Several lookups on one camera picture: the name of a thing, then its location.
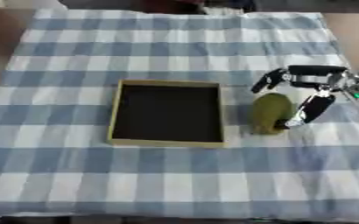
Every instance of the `blue stripe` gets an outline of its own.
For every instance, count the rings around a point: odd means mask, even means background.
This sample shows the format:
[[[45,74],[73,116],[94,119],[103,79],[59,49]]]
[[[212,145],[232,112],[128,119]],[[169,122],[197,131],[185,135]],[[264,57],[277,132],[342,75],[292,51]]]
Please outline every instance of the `blue stripe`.
[[[149,77],[160,80],[178,81],[214,81],[223,86],[251,85],[254,80],[252,74],[261,75],[267,71],[170,71],[148,72]],[[7,71],[2,75],[0,87],[34,88],[34,87],[112,87],[119,80],[129,77],[145,77],[145,72],[136,71]]]
[[[207,57],[207,56],[269,56],[269,55],[325,55],[336,54],[331,42],[259,42],[259,43],[23,43],[18,56],[151,56],[151,57]]]
[[[111,110],[110,105],[0,106],[0,125],[107,125]]]
[[[320,172],[324,171],[359,171],[359,146],[309,146],[262,148],[248,147],[242,149],[224,149],[221,154],[224,161],[216,161],[214,150],[186,150],[187,157],[179,157],[174,165],[165,164],[165,158],[170,157],[171,149],[143,148],[121,150],[109,144],[91,145],[88,148],[39,147],[37,149],[18,148],[29,155],[24,161],[31,165],[11,163],[11,148],[0,148],[0,173],[261,173],[273,175],[276,172],[307,172],[298,173],[303,183],[317,183]],[[78,158],[77,163],[62,163],[65,158]],[[137,161],[123,166],[124,161]],[[306,188],[317,190],[308,185]]]
[[[309,200],[309,201],[251,201],[251,202],[0,202],[0,216],[16,212],[131,214],[160,217],[171,211],[171,217],[182,218],[237,218],[264,217],[280,220],[359,221],[359,200]],[[183,207],[196,208],[194,215],[183,214]]]
[[[63,19],[63,18],[40,18],[32,25],[33,30],[62,31],[62,30],[116,30],[116,31],[198,31],[198,30],[230,30],[238,28],[255,30],[291,30],[319,29],[320,24],[307,17],[294,18],[185,18],[172,19],[166,17],[157,18],[119,18],[119,19]]]

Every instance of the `tablecloth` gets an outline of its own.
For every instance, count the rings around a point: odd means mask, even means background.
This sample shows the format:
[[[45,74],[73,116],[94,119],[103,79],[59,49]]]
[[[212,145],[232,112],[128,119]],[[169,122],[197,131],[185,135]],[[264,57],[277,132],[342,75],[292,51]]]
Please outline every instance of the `tablecloth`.
[[[359,221],[359,117],[344,97],[309,125],[249,132],[251,85],[296,64],[348,65],[321,14],[38,11],[0,80],[0,215]],[[220,82],[226,146],[107,144],[120,79]]]

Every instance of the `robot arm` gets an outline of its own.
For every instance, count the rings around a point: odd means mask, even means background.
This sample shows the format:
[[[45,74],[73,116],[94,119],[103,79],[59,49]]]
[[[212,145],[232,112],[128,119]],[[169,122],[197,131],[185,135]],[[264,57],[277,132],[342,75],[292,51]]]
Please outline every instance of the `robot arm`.
[[[287,69],[279,68],[264,75],[251,91],[258,93],[265,87],[273,89],[281,82],[289,82],[291,86],[296,88],[314,88],[316,93],[301,103],[294,117],[275,123],[276,129],[290,129],[313,121],[334,103],[335,96],[331,93],[341,91],[340,82],[346,71],[348,69],[342,66],[289,66]],[[304,76],[318,76],[322,77],[324,81],[306,82],[301,79]]]

